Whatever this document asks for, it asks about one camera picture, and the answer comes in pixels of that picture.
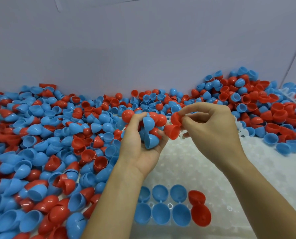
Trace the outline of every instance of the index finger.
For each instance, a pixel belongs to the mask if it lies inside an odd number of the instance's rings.
[[[178,111],[178,114],[180,116],[184,116],[185,114],[188,114],[191,112],[204,112],[212,115],[218,108],[219,108],[219,105],[217,104],[213,104],[209,102],[196,102],[194,104],[185,106],[180,111]]]
[[[134,114],[131,119],[130,122],[127,126],[127,131],[137,131],[138,130],[138,126],[139,126],[139,122],[142,121],[142,119],[147,115],[147,112],[142,112],[140,114]]]

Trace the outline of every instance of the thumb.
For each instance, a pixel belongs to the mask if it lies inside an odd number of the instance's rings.
[[[188,131],[189,134],[193,133],[196,126],[200,126],[201,124],[192,120],[189,116],[182,117],[182,126],[184,129]]]

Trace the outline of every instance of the person's left arm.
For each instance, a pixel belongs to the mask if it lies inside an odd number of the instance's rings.
[[[139,192],[144,179],[158,162],[168,137],[162,131],[160,143],[146,150],[138,132],[146,112],[135,114],[126,129],[120,155],[81,239],[128,239]]]

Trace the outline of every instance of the hand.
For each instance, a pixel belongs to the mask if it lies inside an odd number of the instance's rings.
[[[182,126],[199,151],[222,170],[230,162],[246,158],[235,119],[225,105],[197,102],[182,108]]]
[[[158,134],[162,136],[159,144],[147,150],[144,144],[141,144],[140,135],[138,132],[139,122],[147,115],[146,112],[140,114],[134,114],[128,124],[122,145],[120,148],[120,154],[118,163],[123,163],[126,166],[136,168],[146,178],[148,174],[156,166],[162,149],[168,142],[166,134],[158,130]]]

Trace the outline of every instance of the person's right arm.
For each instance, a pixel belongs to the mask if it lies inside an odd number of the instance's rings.
[[[247,159],[230,109],[198,102],[178,113],[184,137],[227,177],[257,238],[296,239],[296,211]]]

